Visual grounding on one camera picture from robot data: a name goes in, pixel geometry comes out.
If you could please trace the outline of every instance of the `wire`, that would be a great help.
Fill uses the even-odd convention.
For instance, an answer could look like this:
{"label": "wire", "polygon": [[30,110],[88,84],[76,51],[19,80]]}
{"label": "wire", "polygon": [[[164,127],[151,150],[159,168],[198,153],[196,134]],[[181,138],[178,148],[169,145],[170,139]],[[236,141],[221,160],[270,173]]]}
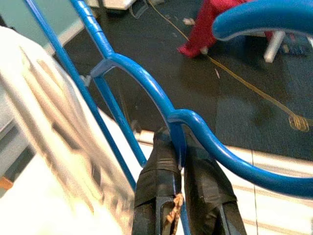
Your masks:
{"label": "wire", "polygon": [[[164,19],[166,20],[168,23],[170,23],[186,40],[189,41],[188,37],[176,26],[174,25],[169,19],[167,19],[164,15],[162,15],[162,13],[160,13],[155,6],[151,3],[150,0],[148,0],[149,4],[151,5],[151,7]],[[295,114],[293,111],[291,111],[288,107],[286,107],[285,105],[283,105],[281,102],[279,102],[278,100],[274,99],[273,97],[271,97],[270,95],[264,93],[263,91],[261,91],[260,89],[258,89],[257,87],[253,86],[251,83],[248,83],[247,81],[245,81],[242,77],[238,76],[237,74],[235,74],[232,70],[230,70],[229,68],[227,68],[226,66],[222,65],[220,62],[216,61],[215,59],[213,59],[212,57],[208,56],[209,60],[215,64],[217,67],[221,68],[222,70],[224,70],[225,72],[227,72],[230,76],[232,76],[233,78],[235,78],[237,81],[241,82],[242,84],[244,84],[247,88],[249,88],[250,90],[256,92],[259,96],[261,96],[262,98],[266,99],[267,101],[271,102],[272,104],[276,105],[278,108],[280,108],[282,111],[284,111],[286,114],[289,115],[289,124],[292,127],[292,129],[295,130],[300,130],[303,132],[308,132],[309,131],[309,127],[313,126],[313,119],[308,119],[302,116],[299,116],[297,114]]]}

